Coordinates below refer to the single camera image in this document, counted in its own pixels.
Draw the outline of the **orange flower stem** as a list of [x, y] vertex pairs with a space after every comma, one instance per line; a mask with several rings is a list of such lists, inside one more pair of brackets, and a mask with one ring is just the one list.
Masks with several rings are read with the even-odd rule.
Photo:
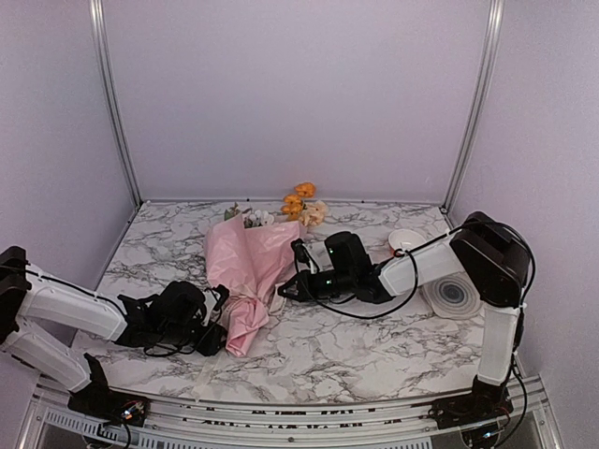
[[303, 182], [294, 187], [294, 192], [284, 197], [284, 205], [281, 212], [288, 221], [299, 219], [300, 214], [305, 209], [305, 201], [313, 198], [316, 193], [316, 187], [311, 182]]

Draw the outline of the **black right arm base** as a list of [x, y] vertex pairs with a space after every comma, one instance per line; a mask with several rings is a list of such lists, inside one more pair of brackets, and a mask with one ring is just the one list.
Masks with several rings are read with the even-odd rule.
[[476, 375], [468, 393], [434, 400], [428, 417], [436, 422], [439, 429], [446, 429], [510, 414], [514, 407], [507, 395], [507, 381], [508, 378], [505, 378], [495, 385], [482, 381]]

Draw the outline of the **pink wrapping paper sheet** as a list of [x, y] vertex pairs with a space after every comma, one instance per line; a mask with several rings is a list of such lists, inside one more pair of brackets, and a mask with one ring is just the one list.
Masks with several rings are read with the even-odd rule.
[[248, 355], [258, 331], [268, 323], [275, 284], [293, 263], [291, 242], [305, 233], [305, 226], [297, 221], [246, 228], [241, 217], [208, 231], [207, 281], [229, 291], [223, 317], [226, 350], [232, 355]]

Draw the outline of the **peach flower long green stem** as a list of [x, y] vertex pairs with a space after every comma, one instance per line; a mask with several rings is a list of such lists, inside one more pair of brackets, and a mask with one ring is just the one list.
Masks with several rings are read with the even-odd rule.
[[323, 201], [307, 202], [299, 215], [299, 221], [306, 227], [324, 223], [329, 207]]

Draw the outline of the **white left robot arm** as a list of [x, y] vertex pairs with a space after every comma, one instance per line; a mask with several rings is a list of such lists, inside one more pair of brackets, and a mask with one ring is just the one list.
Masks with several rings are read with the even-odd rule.
[[124, 348], [169, 356], [184, 349], [212, 355], [224, 340], [213, 315], [228, 300], [222, 284], [201, 290], [175, 281], [148, 297], [101, 294], [31, 264], [24, 248], [1, 253], [1, 349], [80, 393], [99, 416], [119, 402], [101, 381], [101, 366], [55, 336], [60, 327], [91, 334]]

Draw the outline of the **cream ribbon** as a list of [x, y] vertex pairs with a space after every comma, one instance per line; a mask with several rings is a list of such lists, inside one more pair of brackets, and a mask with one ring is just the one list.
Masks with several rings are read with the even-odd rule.
[[285, 362], [270, 340], [281, 324], [285, 300], [271, 294], [265, 302], [254, 298], [227, 301], [219, 323], [228, 331], [226, 349], [204, 364], [192, 395], [201, 400], [263, 401], [273, 395], [266, 378]]

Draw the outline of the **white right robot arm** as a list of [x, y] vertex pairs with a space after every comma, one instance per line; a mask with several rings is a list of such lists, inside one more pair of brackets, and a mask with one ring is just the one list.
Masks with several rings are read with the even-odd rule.
[[343, 296], [369, 304], [401, 297], [408, 303], [418, 288], [465, 274], [483, 305], [485, 328], [475, 376], [481, 385], [465, 396], [463, 410], [482, 419], [499, 405], [497, 387], [508, 379], [525, 297], [536, 274], [532, 249], [512, 226], [475, 211], [443, 235], [413, 249], [399, 249], [379, 263], [371, 260], [357, 234], [338, 232], [325, 241], [328, 270], [315, 266], [301, 239], [291, 247], [294, 264], [305, 268], [280, 285], [278, 295], [323, 308]]

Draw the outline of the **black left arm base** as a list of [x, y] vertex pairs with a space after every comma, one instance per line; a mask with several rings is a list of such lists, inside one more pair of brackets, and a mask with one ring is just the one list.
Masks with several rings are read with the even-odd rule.
[[144, 396], [127, 394], [109, 387], [100, 362], [89, 354], [84, 355], [90, 368], [90, 382], [78, 392], [71, 392], [69, 410], [101, 418], [113, 425], [120, 423], [142, 427], [150, 400]]

